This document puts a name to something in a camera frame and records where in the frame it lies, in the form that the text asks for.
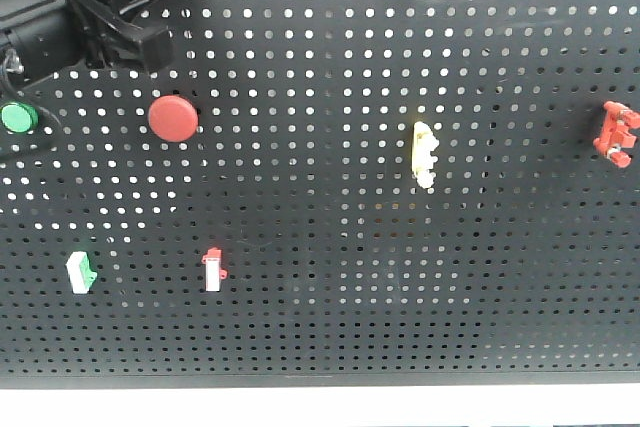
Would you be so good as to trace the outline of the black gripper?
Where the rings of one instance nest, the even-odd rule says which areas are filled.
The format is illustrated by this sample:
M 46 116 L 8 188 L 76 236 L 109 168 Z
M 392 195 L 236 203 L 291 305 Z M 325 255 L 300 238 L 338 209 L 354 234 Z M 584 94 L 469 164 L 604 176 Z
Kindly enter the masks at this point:
M 1 73 L 18 86 L 79 63 L 157 72 L 173 58 L 167 26 L 135 18 L 159 0 L 1 0 Z

